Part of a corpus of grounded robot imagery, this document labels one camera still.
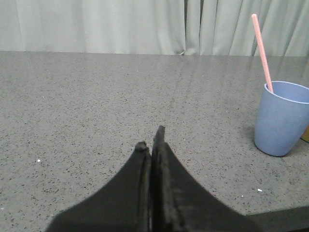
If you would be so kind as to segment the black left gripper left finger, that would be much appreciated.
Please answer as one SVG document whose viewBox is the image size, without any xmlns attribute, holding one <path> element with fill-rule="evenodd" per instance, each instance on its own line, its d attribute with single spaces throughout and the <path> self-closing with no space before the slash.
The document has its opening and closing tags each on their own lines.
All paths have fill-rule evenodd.
<svg viewBox="0 0 309 232">
<path fill-rule="evenodd" d="M 58 214 L 48 232 L 150 231 L 151 156 L 138 142 L 122 169 L 99 191 Z"/>
</svg>

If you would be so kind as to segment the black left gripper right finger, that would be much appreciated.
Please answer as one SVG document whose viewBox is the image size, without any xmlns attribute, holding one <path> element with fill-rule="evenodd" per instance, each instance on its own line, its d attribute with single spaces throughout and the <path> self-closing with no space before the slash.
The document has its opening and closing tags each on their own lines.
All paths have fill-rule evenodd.
<svg viewBox="0 0 309 232">
<path fill-rule="evenodd" d="M 256 222 L 205 190 L 165 142 L 165 127 L 154 137 L 151 197 L 154 232 L 261 232 Z"/>
</svg>

